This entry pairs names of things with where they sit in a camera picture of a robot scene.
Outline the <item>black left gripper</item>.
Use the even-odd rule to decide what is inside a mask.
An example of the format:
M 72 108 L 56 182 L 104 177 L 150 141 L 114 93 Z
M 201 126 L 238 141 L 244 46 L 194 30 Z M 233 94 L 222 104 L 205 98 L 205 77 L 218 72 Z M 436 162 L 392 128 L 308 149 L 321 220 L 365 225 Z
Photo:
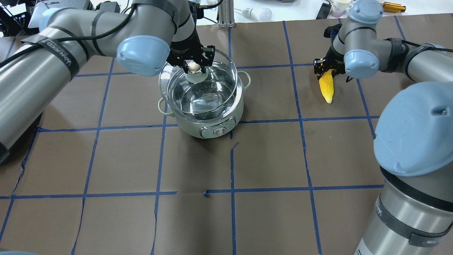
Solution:
M 170 53 L 166 61 L 173 67 L 178 66 L 182 69 L 188 69 L 186 61 L 193 60 L 204 69 L 212 66 L 215 50 L 214 45 L 203 46 L 198 32 L 194 30 L 188 38 L 171 43 Z

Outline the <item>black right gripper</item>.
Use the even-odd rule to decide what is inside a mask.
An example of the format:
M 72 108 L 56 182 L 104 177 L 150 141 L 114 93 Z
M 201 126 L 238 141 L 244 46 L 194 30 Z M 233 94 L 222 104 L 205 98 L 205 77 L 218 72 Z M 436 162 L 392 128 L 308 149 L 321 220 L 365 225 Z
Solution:
M 332 71 L 332 76 L 346 74 L 344 64 L 344 55 L 339 54 L 335 49 L 329 48 L 323 58 L 315 58 L 313 60 L 314 74 L 321 77 L 327 71 Z

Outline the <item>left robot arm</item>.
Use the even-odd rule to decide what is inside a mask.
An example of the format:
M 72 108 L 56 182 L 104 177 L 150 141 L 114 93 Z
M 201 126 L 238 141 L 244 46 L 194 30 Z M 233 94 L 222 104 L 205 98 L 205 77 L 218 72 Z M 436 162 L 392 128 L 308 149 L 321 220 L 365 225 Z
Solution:
M 1 63 L 1 163 L 12 147 L 92 56 L 115 57 L 127 71 L 153 77 L 165 64 L 205 69 L 215 47 L 203 46 L 187 0 L 134 0 L 126 13 L 50 8 L 39 33 Z

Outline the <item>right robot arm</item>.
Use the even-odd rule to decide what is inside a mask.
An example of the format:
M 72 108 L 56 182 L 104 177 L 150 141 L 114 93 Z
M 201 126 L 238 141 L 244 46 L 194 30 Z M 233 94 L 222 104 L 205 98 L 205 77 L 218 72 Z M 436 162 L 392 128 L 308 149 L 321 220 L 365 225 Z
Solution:
M 373 143 L 385 185 L 356 255 L 428 255 L 452 229 L 452 50 L 399 38 L 377 39 L 383 6 L 359 0 L 344 24 L 327 27 L 331 46 L 315 59 L 325 100 L 333 78 L 403 73 L 414 84 L 380 115 Z

